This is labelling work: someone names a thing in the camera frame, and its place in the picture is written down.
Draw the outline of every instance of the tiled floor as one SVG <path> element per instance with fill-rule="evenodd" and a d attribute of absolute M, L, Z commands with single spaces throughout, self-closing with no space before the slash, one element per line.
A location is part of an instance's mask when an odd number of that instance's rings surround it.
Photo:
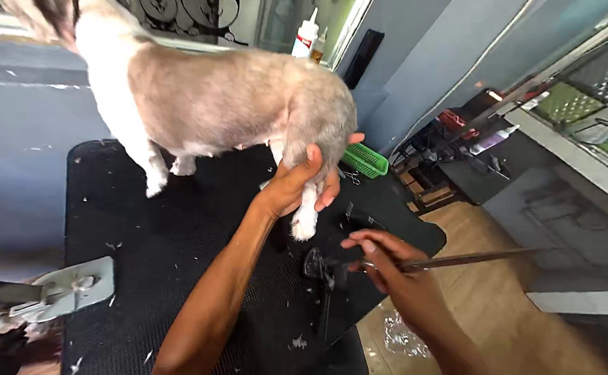
<path fill-rule="evenodd" d="M 447 245 L 438 256 L 516 248 L 482 208 L 453 203 L 423 219 L 438 224 Z M 433 269 L 454 317 L 496 374 L 608 374 L 577 332 L 557 315 L 538 310 L 523 293 L 537 274 L 526 259 Z M 383 308 L 392 308 L 389 299 Z M 375 375 L 440 374 L 432 358 L 394 354 L 383 344 L 383 315 L 375 308 L 357 325 L 366 362 Z"/>

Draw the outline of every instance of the cable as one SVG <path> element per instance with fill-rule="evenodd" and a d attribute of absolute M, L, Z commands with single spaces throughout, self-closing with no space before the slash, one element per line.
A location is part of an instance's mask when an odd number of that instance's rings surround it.
<path fill-rule="evenodd" d="M 492 48 L 498 44 L 498 42 L 503 38 L 503 36 L 505 34 L 507 34 L 507 32 L 512 28 L 512 26 L 516 23 L 516 21 L 518 21 L 522 15 L 524 15 L 524 13 L 526 13 L 526 10 L 531 6 L 531 4 L 535 1 L 538 0 L 526 0 L 526 3 L 524 3 L 524 5 L 521 7 L 521 9 L 519 9 L 519 11 L 515 14 L 515 16 L 510 20 L 510 22 L 505 26 L 505 28 L 496 36 L 496 38 L 494 38 L 494 40 L 489 44 L 489 46 L 487 46 L 487 48 L 483 51 L 483 53 L 480 55 L 480 57 L 477 58 L 477 60 L 475 61 L 475 64 L 473 64 L 473 66 L 471 66 L 471 68 L 466 72 L 466 74 L 464 74 L 464 76 L 462 76 L 462 78 L 459 79 L 459 81 L 452 86 L 452 88 L 450 90 L 448 90 L 448 92 L 445 93 L 445 95 L 442 96 L 442 98 L 440 98 L 436 104 L 434 104 L 430 110 L 428 110 L 427 113 L 421 115 L 417 121 L 411 126 L 410 129 L 408 129 L 408 132 L 406 133 L 406 135 L 403 137 L 403 139 L 401 139 L 399 141 L 399 143 L 397 144 L 397 146 L 394 148 L 394 150 L 399 149 L 399 147 L 401 147 L 401 145 L 406 142 L 408 140 L 408 138 L 410 137 L 410 132 L 411 130 L 416 127 L 417 125 L 419 125 L 423 119 L 425 119 L 425 117 L 431 115 L 431 113 L 433 111 L 436 110 L 436 108 L 438 106 L 441 105 L 441 103 L 447 99 L 450 95 L 452 95 L 452 92 L 454 92 L 459 86 L 461 86 L 461 84 L 466 80 L 466 78 L 468 78 L 474 71 L 475 69 L 478 67 L 478 65 L 480 65 L 480 63 L 483 61 L 484 57 L 489 54 L 489 52 L 492 50 Z M 392 158 L 392 156 L 394 156 L 394 152 L 392 151 L 390 153 L 389 158 Z"/>

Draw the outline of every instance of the scissors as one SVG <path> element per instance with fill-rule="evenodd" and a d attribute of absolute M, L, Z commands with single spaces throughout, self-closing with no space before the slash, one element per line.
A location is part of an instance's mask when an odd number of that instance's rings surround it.
<path fill-rule="evenodd" d="M 344 176 L 350 178 L 350 181 L 352 181 L 356 185 L 359 185 L 359 178 L 357 178 L 359 176 L 359 172 L 346 172 L 343 170 L 342 172 Z"/>

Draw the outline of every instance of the human arm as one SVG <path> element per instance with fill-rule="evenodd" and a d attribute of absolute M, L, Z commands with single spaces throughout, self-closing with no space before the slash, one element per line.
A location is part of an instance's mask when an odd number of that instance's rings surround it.
<path fill-rule="evenodd" d="M 341 246 L 362 247 L 374 267 L 366 274 L 378 290 L 389 294 L 404 323 L 420 337 L 436 358 L 444 375 L 485 375 L 489 371 L 473 341 L 464 333 L 427 271 L 401 273 L 395 261 L 426 259 L 427 256 L 398 237 L 383 231 L 360 230 L 350 234 Z M 351 270 L 359 270 L 359 263 Z"/>
<path fill-rule="evenodd" d="M 242 223 L 189 294 L 156 357 L 155 375 L 208 374 L 237 321 L 260 251 L 276 219 L 298 207 L 304 184 L 319 171 L 320 149 L 274 178 L 251 202 Z"/>

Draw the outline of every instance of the dog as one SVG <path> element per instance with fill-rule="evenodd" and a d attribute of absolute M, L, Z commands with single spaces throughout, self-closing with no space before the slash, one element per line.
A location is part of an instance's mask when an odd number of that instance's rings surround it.
<path fill-rule="evenodd" d="M 192 175 L 195 158 L 269 144 L 279 165 L 306 160 L 316 143 L 320 172 L 302 192 L 292 235 L 315 234 L 315 202 L 357 129 L 350 90 L 309 59 L 257 49 L 192 55 L 158 45 L 116 0 L 1 0 L 35 38 L 78 53 L 89 67 L 98 111 L 144 169 L 147 197 L 171 173 Z"/>

